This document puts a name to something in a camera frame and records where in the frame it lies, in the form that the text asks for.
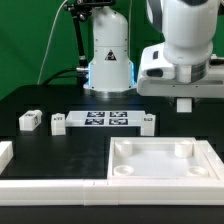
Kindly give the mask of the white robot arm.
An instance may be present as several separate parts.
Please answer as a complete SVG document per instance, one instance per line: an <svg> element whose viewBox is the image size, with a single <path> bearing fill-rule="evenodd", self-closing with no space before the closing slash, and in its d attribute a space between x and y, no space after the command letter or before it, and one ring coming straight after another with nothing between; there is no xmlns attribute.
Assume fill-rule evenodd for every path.
<svg viewBox="0 0 224 224"><path fill-rule="evenodd" d="M147 16L165 41L143 50L139 70L128 57L126 19L110 7L93 10L94 57L84 89L110 97L224 98L224 65L213 66L212 38L220 0L146 0Z"/></svg>

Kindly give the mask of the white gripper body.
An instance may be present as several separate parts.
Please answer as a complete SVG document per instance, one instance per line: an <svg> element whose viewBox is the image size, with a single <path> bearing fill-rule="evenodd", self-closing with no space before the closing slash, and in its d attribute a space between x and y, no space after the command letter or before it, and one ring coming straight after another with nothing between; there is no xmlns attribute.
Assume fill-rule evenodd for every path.
<svg viewBox="0 0 224 224"><path fill-rule="evenodd" d="M137 92L142 96L224 98L224 65L210 60L175 65L163 55L164 44L146 47L141 56Z"/></svg>

